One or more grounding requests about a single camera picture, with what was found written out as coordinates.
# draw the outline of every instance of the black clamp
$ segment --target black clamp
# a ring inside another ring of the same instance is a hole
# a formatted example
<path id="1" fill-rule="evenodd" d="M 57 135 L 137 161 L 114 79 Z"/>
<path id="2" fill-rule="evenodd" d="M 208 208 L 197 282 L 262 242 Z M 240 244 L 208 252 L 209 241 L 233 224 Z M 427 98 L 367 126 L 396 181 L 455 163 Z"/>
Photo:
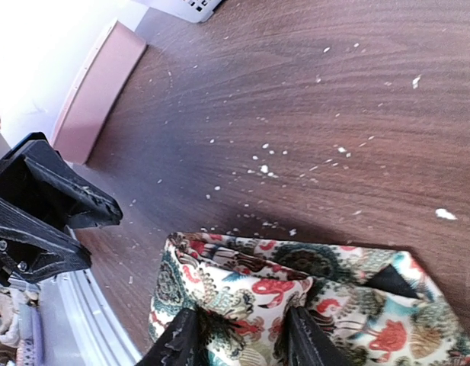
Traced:
<path id="1" fill-rule="evenodd" d="M 91 267 L 91 253 L 65 234 L 118 225 L 123 214 L 109 195 L 79 177 L 32 133 L 0 160 L 0 284 L 9 277 L 37 283 Z"/>

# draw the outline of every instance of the floral pattern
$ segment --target floral pattern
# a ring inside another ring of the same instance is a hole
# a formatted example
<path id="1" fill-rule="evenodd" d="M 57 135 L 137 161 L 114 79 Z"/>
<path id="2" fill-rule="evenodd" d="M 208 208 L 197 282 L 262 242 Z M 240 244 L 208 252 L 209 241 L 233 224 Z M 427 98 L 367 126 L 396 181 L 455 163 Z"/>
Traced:
<path id="1" fill-rule="evenodd" d="M 366 286 L 390 265 L 416 297 Z M 172 234 L 149 333 L 156 341 L 183 307 L 196 308 L 209 364 L 282 366 L 292 306 L 306 307 L 356 366 L 470 362 L 470 338 L 410 253 L 354 246 Z"/>

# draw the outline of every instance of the white plastic basket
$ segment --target white plastic basket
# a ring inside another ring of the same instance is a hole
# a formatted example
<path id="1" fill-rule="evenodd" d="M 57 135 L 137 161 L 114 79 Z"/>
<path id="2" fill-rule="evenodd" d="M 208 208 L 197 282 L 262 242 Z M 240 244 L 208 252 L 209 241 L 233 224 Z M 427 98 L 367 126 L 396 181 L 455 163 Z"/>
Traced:
<path id="1" fill-rule="evenodd" d="M 150 8 L 174 15 L 191 23 L 202 23 L 211 18 L 222 0 L 135 0 Z"/>

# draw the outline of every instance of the fabric tote bag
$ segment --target fabric tote bag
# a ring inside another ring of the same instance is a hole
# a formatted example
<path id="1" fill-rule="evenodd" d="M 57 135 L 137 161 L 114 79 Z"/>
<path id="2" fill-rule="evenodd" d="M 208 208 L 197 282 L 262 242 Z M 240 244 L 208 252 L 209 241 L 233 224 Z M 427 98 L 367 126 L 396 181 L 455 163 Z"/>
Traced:
<path id="1" fill-rule="evenodd" d="M 470 338 L 409 252 L 168 237 L 139 365 L 461 366 Z"/>

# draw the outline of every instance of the dark wood surface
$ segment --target dark wood surface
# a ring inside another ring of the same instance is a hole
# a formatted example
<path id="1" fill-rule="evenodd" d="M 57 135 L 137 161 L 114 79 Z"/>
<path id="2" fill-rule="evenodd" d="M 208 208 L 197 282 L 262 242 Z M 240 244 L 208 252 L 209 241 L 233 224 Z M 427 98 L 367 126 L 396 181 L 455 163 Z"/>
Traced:
<path id="1" fill-rule="evenodd" d="M 143 352 L 165 237 L 201 227 L 409 249 L 470 334 L 470 1 L 228 0 L 139 32 L 151 46 L 76 170 L 124 210 L 79 237 Z"/>

